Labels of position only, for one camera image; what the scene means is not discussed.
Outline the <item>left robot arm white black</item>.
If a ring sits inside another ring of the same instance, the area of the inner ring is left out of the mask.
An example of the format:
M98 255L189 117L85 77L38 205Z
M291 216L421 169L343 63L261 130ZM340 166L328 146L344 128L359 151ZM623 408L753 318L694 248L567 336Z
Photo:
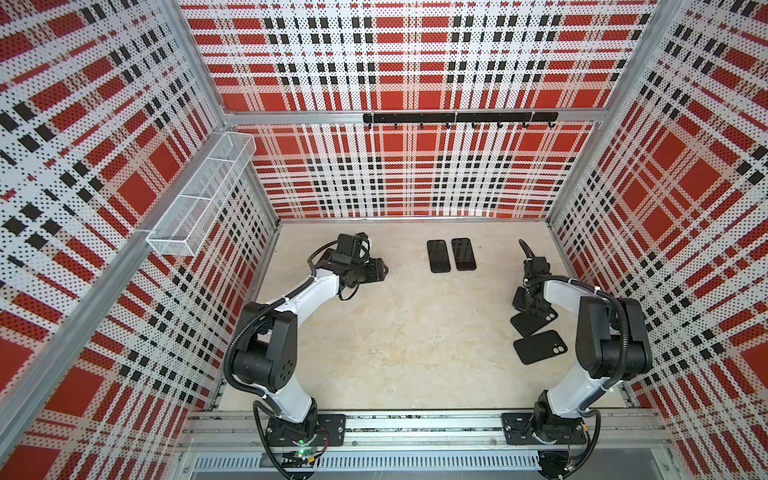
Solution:
M300 424L316 409L314 399L294 377L299 330L324 303L345 301L346 289L382 282L389 269L371 253L363 232L340 234L307 259L308 276L267 303L251 302L241 311L222 363L228 386L255 396L273 417Z

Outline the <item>black smartphone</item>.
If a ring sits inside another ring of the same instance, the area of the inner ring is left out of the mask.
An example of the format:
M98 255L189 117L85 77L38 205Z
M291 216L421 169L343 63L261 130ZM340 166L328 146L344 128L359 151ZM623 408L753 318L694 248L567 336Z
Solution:
M451 271L450 255L444 240L428 240L427 253L432 273L442 274Z
M453 238L451 247L458 271L474 271L477 268L474 250L469 238Z

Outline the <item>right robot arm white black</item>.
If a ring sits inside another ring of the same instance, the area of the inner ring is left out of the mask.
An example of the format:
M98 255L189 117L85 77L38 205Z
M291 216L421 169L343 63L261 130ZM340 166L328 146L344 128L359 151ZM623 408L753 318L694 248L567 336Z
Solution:
M547 328L556 306L576 318L576 361L554 387L534 403L529 431L543 444L574 439L592 405L615 385L648 372L653 363L640 304L596 286L554 275L546 257L522 245L523 285L513 299L511 325L521 335L513 343L520 361L531 365L567 351L560 335Z

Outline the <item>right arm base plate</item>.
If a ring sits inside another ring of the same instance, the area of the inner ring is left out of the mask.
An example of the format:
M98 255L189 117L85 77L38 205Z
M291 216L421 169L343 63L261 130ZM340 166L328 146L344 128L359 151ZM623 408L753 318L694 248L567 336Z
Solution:
M563 419L544 414L503 413L502 432L508 445L582 446L587 443L580 419Z

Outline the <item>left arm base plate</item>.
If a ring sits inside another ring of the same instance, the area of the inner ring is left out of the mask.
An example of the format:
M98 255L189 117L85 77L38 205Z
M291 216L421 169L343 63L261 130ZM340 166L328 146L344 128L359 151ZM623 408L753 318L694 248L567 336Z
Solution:
M310 413L301 423L270 418L265 436L270 447L336 447L344 443L346 423L344 414Z

